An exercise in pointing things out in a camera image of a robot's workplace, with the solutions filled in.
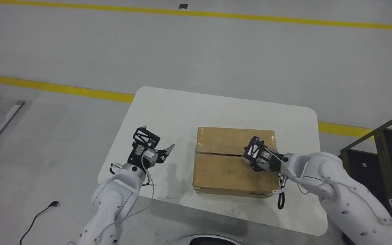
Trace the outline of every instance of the black cord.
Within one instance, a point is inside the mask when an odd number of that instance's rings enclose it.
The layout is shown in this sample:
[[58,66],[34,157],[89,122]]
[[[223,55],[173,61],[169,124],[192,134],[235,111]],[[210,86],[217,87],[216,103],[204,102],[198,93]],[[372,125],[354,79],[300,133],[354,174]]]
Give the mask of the black cord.
[[45,212],[45,211],[46,211],[48,208],[50,208],[51,206],[58,206],[58,205],[59,205],[59,202],[53,201],[52,203],[50,203],[50,205],[49,205],[47,208],[45,208],[42,212],[39,212],[39,213],[34,217],[34,219],[33,219],[32,222],[31,222],[30,228],[26,231],[26,233],[22,236],[22,238],[20,238],[19,245],[22,245],[22,240],[23,240],[23,238],[25,238],[25,236],[27,235],[27,233],[29,233],[29,231],[31,230],[31,227],[32,227],[32,225],[34,225],[34,222],[36,221],[36,218],[38,217],[38,215],[40,215],[40,214],[42,214],[43,212]]
[[279,208],[279,210],[283,209],[285,201],[286,198],[284,192],[279,193],[279,199],[277,201],[277,208]]

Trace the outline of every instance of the black connector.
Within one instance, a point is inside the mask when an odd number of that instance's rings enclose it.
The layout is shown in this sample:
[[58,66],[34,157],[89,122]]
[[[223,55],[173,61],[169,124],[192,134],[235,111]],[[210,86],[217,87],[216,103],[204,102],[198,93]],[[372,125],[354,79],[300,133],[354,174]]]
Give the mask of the black connector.
[[58,205],[59,205],[59,202],[53,201],[52,203],[50,203],[49,207],[51,207],[51,206],[58,206]]

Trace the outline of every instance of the gray floor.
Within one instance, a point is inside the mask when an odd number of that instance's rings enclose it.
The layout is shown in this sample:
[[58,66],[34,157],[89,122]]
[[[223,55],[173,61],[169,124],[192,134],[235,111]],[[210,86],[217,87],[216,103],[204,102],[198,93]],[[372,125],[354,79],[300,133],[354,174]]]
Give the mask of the gray floor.
[[[90,196],[129,104],[6,85],[0,91],[3,114],[16,100],[26,101],[0,135],[2,242],[16,244],[52,200],[61,206],[40,216],[24,243],[76,240],[94,216]],[[147,200],[141,197],[135,209]],[[170,244],[196,233],[244,244],[342,244],[331,222],[325,235],[311,236],[160,201],[125,221],[120,244]]]
[[[177,0],[51,0],[176,9]],[[384,0],[189,0],[189,10],[392,23]],[[260,21],[0,4],[0,75],[136,93],[142,86],[311,107],[321,121],[375,128],[391,119],[392,32]],[[67,244],[93,217],[89,199],[129,104],[0,85],[0,237]],[[320,135],[339,154],[354,138]],[[374,150],[369,141],[363,149]],[[140,198],[136,208],[146,205]],[[154,201],[125,221],[121,244],[170,244],[195,233],[244,244],[336,244]]]

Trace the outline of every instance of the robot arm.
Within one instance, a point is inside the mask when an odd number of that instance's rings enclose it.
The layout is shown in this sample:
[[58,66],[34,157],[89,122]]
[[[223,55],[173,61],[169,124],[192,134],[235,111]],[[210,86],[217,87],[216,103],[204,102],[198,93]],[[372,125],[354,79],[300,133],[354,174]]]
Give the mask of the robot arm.
[[243,158],[252,169],[276,172],[307,191],[303,194],[318,196],[327,215],[356,245],[391,244],[390,214],[365,186],[347,174],[335,155],[282,155],[254,137]]
[[134,134],[133,150],[126,164],[111,164],[111,178],[101,183],[91,197],[91,204],[98,210],[94,218],[80,233],[78,245],[116,245],[123,232],[122,222],[141,211],[129,214],[138,199],[142,186],[150,185],[148,168],[163,163],[175,145],[156,150],[160,138],[140,127]]

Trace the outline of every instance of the yellow floor line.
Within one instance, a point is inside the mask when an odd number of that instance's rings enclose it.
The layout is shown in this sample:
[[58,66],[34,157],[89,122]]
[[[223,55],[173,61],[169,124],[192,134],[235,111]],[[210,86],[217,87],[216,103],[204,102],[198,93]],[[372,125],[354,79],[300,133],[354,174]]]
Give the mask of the yellow floor line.
[[[96,99],[113,100],[118,102],[132,103],[134,94],[123,94],[120,92],[110,92],[104,90],[95,90],[89,88],[79,88],[67,85],[57,85],[54,83],[44,83],[42,81],[30,81],[18,78],[0,77],[0,84],[12,85],[23,88],[38,89],[50,92],[59,92],[61,94],[71,94],[75,96],[91,97]],[[338,134],[360,138],[366,135],[372,129],[363,127],[353,127],[347,125],[333,124],[329,122],[318,122],[318,131],[320,133]]]
[[61,94],[71,94],[75,96],[85,96],[96,99],[113,100],[125,103],[132,103],[135,97],[134,94],[123,94],[120,92],[110,92],[67,85],[57,85],[53,83],[44,83],[42,81],[29,81],[10,77],[0,77],[0,84],[13,85],[23,88],[32,88],[50,92],[59,92]]
[[92,9],[92,10],[107,10],[118,12],[136,12],[136,13],[156,13],[162,15],[184,15],[193,17],[212,17],[212,18],[229,18],[240,20],[254,20],[254,21],[272,21],[291,24],[302,25],[318,25],[318,26],[338,26],[345,28],[365,28],[365,29],[392,29],[392,24],[380,23],[361,23],[349,21],[333,21],[333,20],[311,20],[304,18],[288,18],[280,16],[267,15],[244,15],[238,13],[216,13],[216,12],[202,12],[179,9],[150,9],[140,7],[126,7],[126,6],[101,6],[90,4],[70,4],[62,2],[30,2],[30,1],[16,1],[16,0],[0,0],[0,4],[18,4],[27,6],[41,6],[41,7],[59,7],[70,9]]

